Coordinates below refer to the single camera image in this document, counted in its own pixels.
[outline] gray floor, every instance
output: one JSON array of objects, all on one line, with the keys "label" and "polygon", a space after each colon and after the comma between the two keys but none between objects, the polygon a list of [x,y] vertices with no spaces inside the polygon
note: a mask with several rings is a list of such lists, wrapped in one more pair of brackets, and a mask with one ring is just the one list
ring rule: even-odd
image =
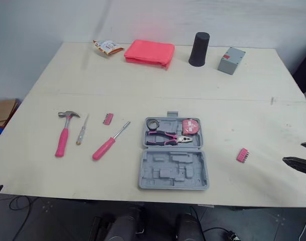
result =
[{"label": "gray floor", "polygon": [[[0,194],[0,199],[13,196]],[[0,240],[12,240],[24,220],[28,209],[9,210],[8,200],[0,201]],[[27,204],[19,199],[19,206]],[[87,241],[95,216],[112,212],[122,214],[134,203],[113,201],[83,202],[54,198],[38,198],[33,203],[29,219],[17,240]],[[171,203],[139,203],[153,214],[151,221],[158,225],[147,228],[146,240],[171,240],[167,230],[175,223],[179,213],[188,213],[189,205]],[[234,209],[194,205],[203,229],[214,226],[233,230],[242,241],[296,241],[306,222],[306,208],[256,208]],[[207,240],[224,240],[221,230],[205,234]]]}]

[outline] black cup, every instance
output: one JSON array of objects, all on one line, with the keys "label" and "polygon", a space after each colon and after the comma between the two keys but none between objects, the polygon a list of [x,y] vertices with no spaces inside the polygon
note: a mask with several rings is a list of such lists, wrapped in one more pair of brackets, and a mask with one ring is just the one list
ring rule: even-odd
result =
[{"label": "black cup", "polygon": [[198,32],[195,35],[195,40],[188,60],[190,65],[201,67],[205,64],[205,57],[207,55],[210,35],[204,32]]}]

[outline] gray plastic tool case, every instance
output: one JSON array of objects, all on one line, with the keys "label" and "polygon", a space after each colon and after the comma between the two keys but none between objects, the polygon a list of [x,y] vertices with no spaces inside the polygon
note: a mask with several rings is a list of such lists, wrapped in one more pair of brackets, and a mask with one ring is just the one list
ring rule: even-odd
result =
[{"label": "gray plastic tool case", "polygon": [[182,135],[182,121],[188,118],[180,117],[148,117],[145,119],[143,153],[139,170],[139,186],[144,189],[184,189],[205,190],[209,187],[209,176],[205,153],[200,150],[203,136],[199,119],[199,131],[190,143],[178,143],[176,146],[148,146],[147,141],[164,142],[169,140],[160,136],[149,136],[146,122],[156,119],[159,131]]}]

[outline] pink bag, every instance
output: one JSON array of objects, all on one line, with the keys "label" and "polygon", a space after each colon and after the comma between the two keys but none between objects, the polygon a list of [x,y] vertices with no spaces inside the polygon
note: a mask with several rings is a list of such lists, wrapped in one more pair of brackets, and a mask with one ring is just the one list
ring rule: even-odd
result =
[{"label": "pink bag", "polygon": [[145,40],[135,40],[125,52],[127,62],[161,65],[168,69],[175,46]]}]

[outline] pink hammer handle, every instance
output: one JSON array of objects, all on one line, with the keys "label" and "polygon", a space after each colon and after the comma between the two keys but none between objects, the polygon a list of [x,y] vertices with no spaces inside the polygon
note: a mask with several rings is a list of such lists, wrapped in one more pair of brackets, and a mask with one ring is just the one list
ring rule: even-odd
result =
[{"label": "pink hammer handle", "polygon": [[67,140],[69,136],[69,131],[68,128],[64,128],[61,132],[59,143],[58,143],[58,148],[56,151],[55,156],[56,157],[63,157],[64,155],[64,149],[66,148]]},{"label": "pink hammer handle", "polygon": [[92,156],[92,158],[97,161],[99,160],[108,150],[109,148],[115,143],[115,139],[110,137],[108,141],[106,141]]}]

